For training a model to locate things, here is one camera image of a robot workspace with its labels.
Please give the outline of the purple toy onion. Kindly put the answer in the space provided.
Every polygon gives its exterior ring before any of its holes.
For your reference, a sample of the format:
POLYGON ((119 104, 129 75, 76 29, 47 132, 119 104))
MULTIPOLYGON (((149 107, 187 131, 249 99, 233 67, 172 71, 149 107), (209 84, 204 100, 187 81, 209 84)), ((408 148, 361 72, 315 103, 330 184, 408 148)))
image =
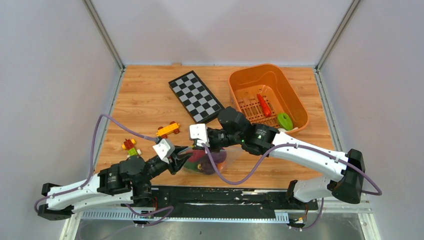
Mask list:
POLYGON ((212 160, 215 164, 221 164, 227 159, 227 152, 225 150, 220 150, 219 152, 211 152, 212 160))

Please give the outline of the clear zip top bag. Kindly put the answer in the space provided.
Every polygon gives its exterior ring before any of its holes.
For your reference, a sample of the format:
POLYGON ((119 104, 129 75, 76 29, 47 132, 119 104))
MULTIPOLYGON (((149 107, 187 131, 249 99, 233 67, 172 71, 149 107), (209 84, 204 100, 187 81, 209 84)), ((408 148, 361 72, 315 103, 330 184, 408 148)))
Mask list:
MULTIPOLYGON (((201 150, 201 149, 189 148, 188 150, 193 152, 193 150, 201 150)), ((221 173, 225 168, 227 168, 229 165, 231 165, 242 154, 242 149, 240 147, 237 147, 237 146, 230 146, 230 147, 226 147, 226 148, 221 148, 220 150, 225 150, 227 152, 226 160, 223 163, 219 163, 219 164, 214 163, 215 166, 216 166, 216 169, 221 173)), ((209 155, 206 153, 206 151, 205 151, 205 155, 202 158, 200 158, 199 161, 197 161, 197 162, 198 163, 200 163, 200 162, 211 162, 209 155)), ((200 172, 189 171, 189 170, 185 169, 184 166, 183 166, 182 169, 185 170, 186 172, 189 172, 189 173, 202 174, 200 172)))

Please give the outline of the red toy chili pepper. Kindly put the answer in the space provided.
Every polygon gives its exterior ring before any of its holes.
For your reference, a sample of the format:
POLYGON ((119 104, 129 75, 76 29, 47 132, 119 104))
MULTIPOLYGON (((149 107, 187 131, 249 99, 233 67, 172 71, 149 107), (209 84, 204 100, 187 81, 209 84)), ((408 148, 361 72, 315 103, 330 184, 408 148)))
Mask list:
POLYGON ((189 162, 195 163, 202 158, 206 152, 204 150, 193 150, 191 157, 188 159, 189 162))

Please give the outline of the dark purple toy apple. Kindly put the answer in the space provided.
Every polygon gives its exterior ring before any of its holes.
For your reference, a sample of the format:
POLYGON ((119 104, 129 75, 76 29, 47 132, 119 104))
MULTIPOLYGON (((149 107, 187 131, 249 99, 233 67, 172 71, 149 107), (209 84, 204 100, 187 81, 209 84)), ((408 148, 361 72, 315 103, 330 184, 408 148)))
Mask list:
POLYGON ((197 164, 197 169, 204 175, 213 175, 216 173, 212 163, 210 161, 203 161, 197 164))

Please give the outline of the green toy pepper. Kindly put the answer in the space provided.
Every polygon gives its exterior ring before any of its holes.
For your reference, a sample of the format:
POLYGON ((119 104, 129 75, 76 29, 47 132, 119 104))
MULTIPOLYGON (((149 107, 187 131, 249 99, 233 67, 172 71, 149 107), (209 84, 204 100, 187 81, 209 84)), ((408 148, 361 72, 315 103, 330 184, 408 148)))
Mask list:
POLYGON ((199 172, 198 165, 198 162, 187 161, 183 167, 188 171, 199 172))

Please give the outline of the orange plastic basket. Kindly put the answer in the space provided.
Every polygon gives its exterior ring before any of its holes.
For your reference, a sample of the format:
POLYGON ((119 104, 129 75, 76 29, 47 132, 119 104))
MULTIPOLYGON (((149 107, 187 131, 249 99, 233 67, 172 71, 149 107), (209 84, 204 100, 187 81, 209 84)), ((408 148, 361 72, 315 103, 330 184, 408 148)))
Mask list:
POLYGON ((265 124, 280 128, 277 114, 287 113, 293 130, 286 133, 294 136, 310 123, 310 116, 294 87, 274 64, 260 64, 233 72, 228 79, 230 102, 243 113, 252 124, 265 124), (265 117, 257 98, 260 94, 268 104, 272 115, 265 117))

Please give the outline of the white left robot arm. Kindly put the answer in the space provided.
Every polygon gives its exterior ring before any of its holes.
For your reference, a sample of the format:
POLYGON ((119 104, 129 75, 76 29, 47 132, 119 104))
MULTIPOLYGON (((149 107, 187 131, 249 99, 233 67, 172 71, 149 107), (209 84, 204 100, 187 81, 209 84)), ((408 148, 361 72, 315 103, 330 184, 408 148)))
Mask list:
POLYGON ((149 206, 154 200, 152 179, 166 171, 176 174, 192 155, 187 148, 177 146, 165 160, 158 155, 149 160, 130 155, 80 182, 64 186, 45 183, 34 210, 39 217, 58 221, 97 206, 149 206))

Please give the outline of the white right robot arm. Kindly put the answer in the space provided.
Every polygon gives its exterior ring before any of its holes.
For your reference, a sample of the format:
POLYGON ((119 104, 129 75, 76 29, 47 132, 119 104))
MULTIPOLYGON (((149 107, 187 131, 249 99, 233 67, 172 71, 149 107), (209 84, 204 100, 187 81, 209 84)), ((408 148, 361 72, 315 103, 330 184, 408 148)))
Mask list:
POLYGON ((356 149, 348 152, 329 150, 298 140, 277 128, 250 123, 239 111, 227 107, 218 114, 220 129, 203 126, 198 136, 200 144, 211 150, 240 145, 251 155, 283 159, 321 173, 309 180, 293 180, 287 188, 286 204, 298 209, 313 199, 335 197, 358 204, 363 193, 365 163, 363 154, 356 149))

